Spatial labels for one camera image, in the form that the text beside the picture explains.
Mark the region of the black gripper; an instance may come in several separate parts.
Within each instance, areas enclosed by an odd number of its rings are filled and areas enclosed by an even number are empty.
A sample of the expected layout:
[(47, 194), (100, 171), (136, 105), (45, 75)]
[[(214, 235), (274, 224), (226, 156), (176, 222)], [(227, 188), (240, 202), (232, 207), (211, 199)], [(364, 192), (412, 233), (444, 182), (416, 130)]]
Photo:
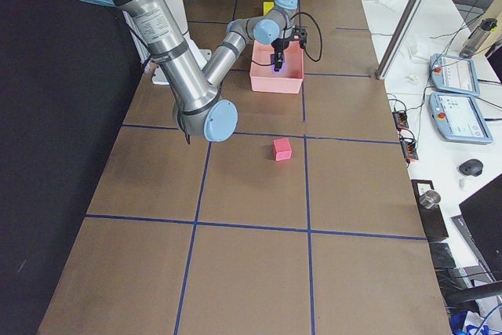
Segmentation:
[(274, 53), (271, 54), (271, 65), (274, 67), (281, 67), (284, 63), (283, 53), (289, 47), (290, 37), (277, 38), (272, 42), (271, 46), (274, 49)]

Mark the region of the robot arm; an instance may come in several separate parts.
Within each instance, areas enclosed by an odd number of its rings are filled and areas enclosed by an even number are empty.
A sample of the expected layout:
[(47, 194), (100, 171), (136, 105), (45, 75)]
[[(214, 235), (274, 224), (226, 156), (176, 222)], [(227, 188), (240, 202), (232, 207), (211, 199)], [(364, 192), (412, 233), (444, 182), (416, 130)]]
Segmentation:
[(274, 0), (265, 16), (231, 21), (209, 62), (200, 67), (165, 0), (79, 0), (118, 8), (138, 28), (151, 59), (162, 69), (176, 104), (173, 120), (186, 138), (228, 139), (238, 123), (236, 106), (220, 95), (220, 84), (246, 45), (289, 41), (298, 0)]

